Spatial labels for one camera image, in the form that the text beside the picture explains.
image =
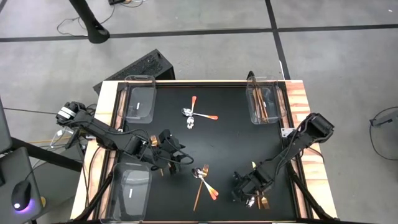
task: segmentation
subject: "transparent container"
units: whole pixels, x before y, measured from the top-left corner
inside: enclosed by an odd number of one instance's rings
[[[134,223],[145,218],[152,174],[140,162],[119,163],[113,169],[108,205],[101,223]]]
[[[253,124],[272,124],[286,115],[282,90],[275,77],[250,77],[246,87]]]
[[[149,124],[152,122],[156,100],[155,77],[130,75],[125,81],[134,84],[128,94],[125,119],[128,123]]]

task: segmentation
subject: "fork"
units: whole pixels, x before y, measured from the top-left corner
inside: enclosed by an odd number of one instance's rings
[[[205,164],[205,165],[203,166],[202,172],[203,172],[203,174],[202,174],[202,175],[203,175],[203,178],[206,177],[206,176],[207,176],[207,173],[209,172],[209,165],[208,165],[208,164]],[[203,185],[203,181],[200,182],[199,189],[198,189],[198,193],[197,193],[197,199],[195,200],[195,204],[194,204],[194,206],[193,206],[193,211],[195,211],[196,208],[197,208],[197,204],[198,204],[198,200],[199,200],[199,195],[200,195],[200,190],[201,190],[201,186],[202,186],[202,185]]]

